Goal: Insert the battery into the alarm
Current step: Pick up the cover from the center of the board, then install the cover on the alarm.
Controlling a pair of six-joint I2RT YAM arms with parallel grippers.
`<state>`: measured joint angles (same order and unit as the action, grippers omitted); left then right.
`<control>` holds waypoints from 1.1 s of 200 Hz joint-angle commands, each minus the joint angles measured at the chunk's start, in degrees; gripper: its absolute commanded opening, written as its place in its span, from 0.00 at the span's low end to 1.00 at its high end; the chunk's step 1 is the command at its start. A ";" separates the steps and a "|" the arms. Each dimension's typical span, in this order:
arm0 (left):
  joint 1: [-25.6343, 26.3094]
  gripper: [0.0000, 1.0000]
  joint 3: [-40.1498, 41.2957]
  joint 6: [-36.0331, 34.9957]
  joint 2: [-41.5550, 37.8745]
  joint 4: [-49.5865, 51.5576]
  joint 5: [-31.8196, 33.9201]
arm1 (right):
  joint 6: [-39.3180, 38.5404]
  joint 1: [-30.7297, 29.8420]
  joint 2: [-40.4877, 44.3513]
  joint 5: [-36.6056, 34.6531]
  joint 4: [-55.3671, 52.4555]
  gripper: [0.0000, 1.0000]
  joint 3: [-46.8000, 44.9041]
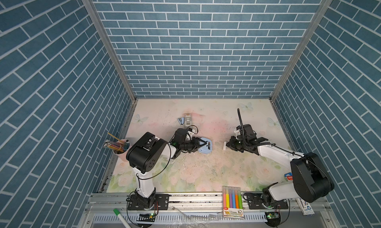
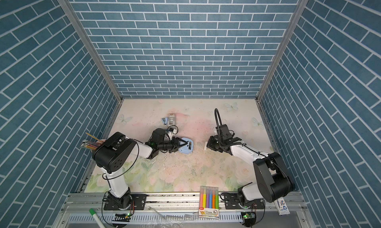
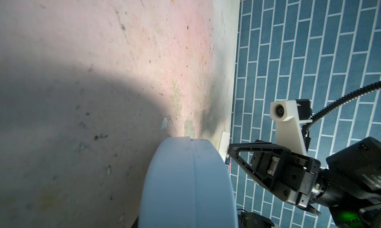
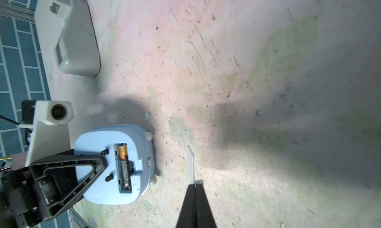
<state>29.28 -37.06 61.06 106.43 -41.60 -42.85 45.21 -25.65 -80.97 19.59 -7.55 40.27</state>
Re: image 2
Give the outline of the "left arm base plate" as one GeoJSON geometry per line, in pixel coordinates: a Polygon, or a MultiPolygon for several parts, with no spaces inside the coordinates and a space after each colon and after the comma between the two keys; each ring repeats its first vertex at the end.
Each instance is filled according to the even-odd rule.
{"type": "Polygon", "coordinates": [[[117,210],[143,210],[145,208],[146,194],[127,194],[122,198],[117,198],[107,192],[107,196],[103,198],[103,209],[106,211],[117,210]]]}

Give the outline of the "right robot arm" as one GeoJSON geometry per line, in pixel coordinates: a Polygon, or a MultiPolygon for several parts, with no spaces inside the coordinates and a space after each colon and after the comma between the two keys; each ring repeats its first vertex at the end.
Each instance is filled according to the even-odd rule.
{"type": "Polygon", "coordinates": [[[272,203],[295,189],[293,178],[277,152],[261,152],[243,143],[240,138],[224,140],[219,135],[211,136],[206,147],[228,153],[254,167],[256,182],[240,187],[237,192],[238,202],[243,207],[252,206],[258,199],[272,203]]]}

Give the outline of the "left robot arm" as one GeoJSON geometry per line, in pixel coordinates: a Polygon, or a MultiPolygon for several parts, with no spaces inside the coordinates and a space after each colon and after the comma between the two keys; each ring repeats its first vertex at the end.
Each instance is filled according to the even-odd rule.
{"type": "Polygon", "coordinates": [[[154,130],[145,143],[116,132],[97,147],[93,152],[93,160],[103,171],[103,177],[108,181],[111,195],[119,199],[125,197],[129,191],[129,186],[124,179],[123,165],[130,155],[153,159],[159,152],[174,153],[188,144],[188,141],[175,137],[166,129],[154,130]]]}

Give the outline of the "light blue alarm clock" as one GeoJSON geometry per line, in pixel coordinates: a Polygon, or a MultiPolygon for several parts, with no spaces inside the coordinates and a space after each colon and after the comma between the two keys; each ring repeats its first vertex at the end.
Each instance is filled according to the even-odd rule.
{"type": "Polygon", "coordinates": [[[191,149],[189,149],[189,146],[188,145],[185,145],[185,146],[180,146],[178,151],[182,154],[191,154],[193,152],[193,146],[194,146],[194,142],[189,139],[189,138],[186,138],[186,137],[182,137],[183,140],[186,140],[186,141],[191,141],[191,149]]]}

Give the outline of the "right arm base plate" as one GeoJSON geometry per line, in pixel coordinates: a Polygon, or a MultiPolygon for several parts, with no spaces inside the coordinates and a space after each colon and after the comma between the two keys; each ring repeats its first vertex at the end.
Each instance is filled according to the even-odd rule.
{"type": "Polygon", "coordinates": [[[264,209],[265,202],[263,199],[255,199],[252,201],[244,198],[241,193],[222,192],[219,195],[220,200],[223,202],[226,210],[238,209],[264,209]]]}

